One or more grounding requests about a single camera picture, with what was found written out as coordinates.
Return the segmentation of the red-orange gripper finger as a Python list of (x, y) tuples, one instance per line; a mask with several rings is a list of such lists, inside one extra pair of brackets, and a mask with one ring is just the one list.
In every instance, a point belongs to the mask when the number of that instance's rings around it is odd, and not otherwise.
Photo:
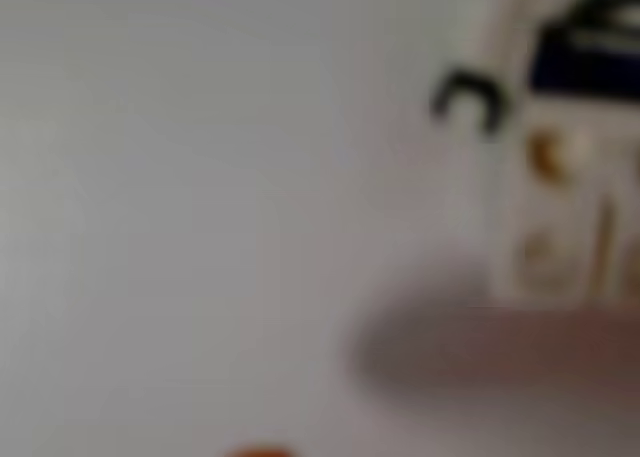
[(348, 372), (404, 412), (636, 416), (639, 315), (398, 302), (360, 322)]

